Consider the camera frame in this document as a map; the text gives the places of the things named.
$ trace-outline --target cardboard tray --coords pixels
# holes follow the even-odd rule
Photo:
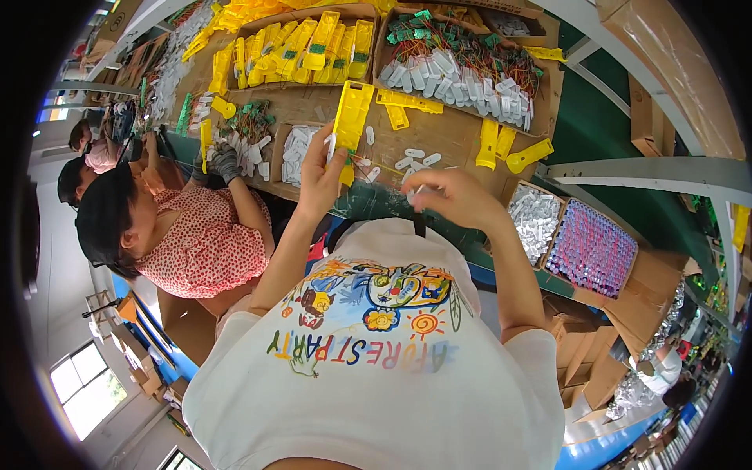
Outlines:
[[[415,14],[416,12],[418,12],[418,10],[414,8],[394,7],[390,10],[390,12],[386,15],[386,17],[384,17],[384,20],[381,22],[381,28],[378,33],[378,41],[376,43],[376,51],[374,52],[374,62],[373,62],[373,67],[372,67],[373,84],[377,88],[402,92],[401,88],[389,88],[386,85],[383,85],[378,80],[378,75],[381,73],[381,70],[384,68],[384,66],[392,61],[392,55],[395,49],[394,46],[392,46],[391,44],[387,42],[387,36],[389,34],[389,23],[391,23],[394,20],[394,18],[400,14]],[[438,21],[441,21],[443,23],[456,24],[458,26],[463,27],[464,29],[474,32],[475,34],[478,34],[478,35],[489,34],[489,31],[485,28],[480,28],[470,23],[464,23],[463,21],[455,20],[454,18],[445,17],[439,14],[432,14],[432,15]],[[532,118],[532,122],[530,123],[530,130],[528,132],[525,132],[521,128],[512,126],[509,123],[499,123],[499,124],[502,126],[510,127],[514,129],[515,131],[524,135],[529,135],[531,137],[543,137],[545,135],[548,135],[549,128],[550,128],[550,118],[551,118],[550,103],[551,103],[552,96],[551,96],[550,74],[548,70],[549,70],[549,67],[551,66],[558,67],[558,65],[553,64],[553,63],[552,64],[543,63],[542,61],[538,59],[533,59],[533,60],[535,61],[535,65],[537,65],[541,70],[543,70],[544,73],[543,73],[543,77],[540,80],[540,84],[538,86],[538,93],[535,95],[535,99],[533,100],[533,106],[535,109],[535,117]],[[410,93],[410,95],[419,97],[420,99],[428,99],[437,103],[442,103],[444,106],[458,109],[460,111],[479,117],[481,119],[484,118],[478,113],[478,111],[475,109],[474,106],[463,106],[460,108],[454,105],[447,105],[440,99],[435,99],[433,97],[424,98],[423,94],[418,90],[413,90],[413,92]]]
[[[566,211],[566,206],[567,206],[567,205],[569,205],[569,203],[570,203],[570,202],[572,202],[572,201],[578,201],[578,199],[575,199],[575,198],[569,198],[569,199],[567,200],[567,202],[566,202],[566,205],[565,205],[565,207],[564,207],[564,208],[562,208],[562,215],[563,215],[563,214],[564,214],[564,212]],[[616,221],[614,221],[613,219],[611,219],[611,218],[610,218],[609,216],[607,216],[606,214],[603,214],[602,212],[600,212],[600,211],[597,211],[596,209],[593,209],[593,210],[594,210],[594,211],[596,211],[596,212],[598,212],[598,214],[600,214],[601,216],[605,217],[606,219],[610,220],[610,221],[611,221],[611,222],[612,222],[612,223],[613,223],[614,225],[616,225],[617,227],[621,227],[621,225],[619,225],[618,223],[616,223]],[[558,226],[558,227],[556,228],[556,231],[555,231],[555,232],[553,233],[553,237],[552,237],[552,240],[551,240],[551,245],[550,245],[550,246],[549,246],[549,248],[548,248],[548,253],[546,253],[546,254],[545,254],[545,257],[546,257],[546,258],[548,258],[548,257],[549,257],[549,256],[551,255],[551,251],[553,250],[553,242],[554,242],[554,241],[556,240],[556,237],[558,236],[558,234],[559,234],[559,230],[560,230],[560,229],[561,229],[561,223],[559,223],[559,226]],[[624,289],[624,286],[626,286],[626,282],[628,281],[628,279],[629,279],[629,276],[630,276],[630,275],[632,274],[632,268],[634,268],[634,267],[635,267],[635,261],[637,260],[637,252],[639,252],[639,250],[640,250],[640,248],[639,248],[639,247],[637,247],[637,248],[635,249],[635,255],[634,255],[634,257],[632,258],[632,262],[631,262],[631,263],[629,264],[629,269],[627,269],[627,270],[626,270],[626,276],[624,276],[624,281],[622,282],[621,286],[619,286],[619,294],[621,294],[622,290]],[[583,291],[587,291],[587,292],[589,292],[589,293],[592,293],[592,294],[593,294],[594,296],[598,296],[599,298],[603,298],[603,299],[604,299],[604,301],[603,301],[603,304],[605,304],[605,303],[606,303],[607,301],[609,301],[609,300],[617,300],[617,299],[619,298],[619,296],[616,296],[616,297],[613,297],[613,298],[611,298],[611,297],[607,297],[607,296],[603,296],[603,295],[601,295],[601,294],[598,294],[597,292],[594,292],[594,291],[592,291],[592,290],[589,290],[589,289],[587,289],[587,288],[585,288],[585,287],[582,287],[582,286],[578,286],[577,284],[574,284],[574,283],[572,283],[572,282],[571,282],[571,281],[570,281],[569,279],[567,279],[566,277],[560,276],[560,275],[558,275],[558,274],[554,274],[553,272],[549,271],[549,270],[548,270],[548,269],[546,269],[546,268],[543,268],[543,270],[544,270],[544,271],[546,271],[546,272],[547,272],[548,274],[550,274],[550,275],[552,275],[552,276],[554,276],[554,277],[558,277],[559,279],[563,280],[563,281],[564,281],[564,282],[566,282],[567,284],[569,284],[569,285],[573,286],[573,287],[575,288],[575,292],[577,292],[577,291],[580,291],[580,290],[583,290]],[[573,298],[574,300],[577,300],[578,302],[583,302],[582,300],[578,299],[578,298],[577,298],[577,296],[573,296],[572,298]]]
[[[266,26],[274,23],[282,23],[284,26],[288,21],[303,20],[307,17],[318,21],[321,18],[321,14],[324,11],[339,12],[339,20],[346,26],[355,26],[357,20],[368,20],[374,23],[373,34],[371,35],[371,50],[368,54],[368,60],[366,61],[365,74],[359,80],[366,83],[371,83],[371,68],[374,64],[374,48],[376,46],[376,36],[380,31],[379,20],[380,17],[376,12],[376,8],[368,3],[346,3],[342,5],[328,5],[325,7],[304,8],[302,10],[290,11],[288,13],[281,13],[272,15],[270,17],[262,18],[261,20],[252,21],[238,30],[236,38],[249,38],[255,35],[257,32],[264,29]],[[230,61],[230,69],[227,73],[227,89],[238,89],[238,80],[235,78],[235,74],[232,73],[232,67],[235,66],[235,61]],[[276,82],[276,83],[261,83],[258,86],[249,86],[244,89],[268,89],[268,88],[287,88],[288,86],[342,86],[342,83],[298,83],[295,81],[290,82]]]

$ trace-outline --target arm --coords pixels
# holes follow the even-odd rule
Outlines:
[[[493,247],[502,343],[528,329],[544,329],[538,282],[509,213],[481,184],[462,170],[422,170],[410,176],[402,192],[422,185],[437,189],[415,195],[415,211],[432,209],[457,225],[482,230]]]

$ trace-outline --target red polka dot shirt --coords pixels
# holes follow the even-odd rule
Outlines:
[[[271,225],[264,201],[256,192],[250,193]],[[261,233],[239,223],[229,190],[196,186],[164,190],[154,199],[159,214],[180,211],[180,215],[135,267],[166,292],[183,299],[209,299],[266,269],[269,260]]]

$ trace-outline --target work glove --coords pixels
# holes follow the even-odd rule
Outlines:
[[[238,152],[226,142],[215,144],[214,148],[216,152],[211,157],[211,166],[226,184],[230,184],[230,181],[241,176],[241,170],[238,167]]]

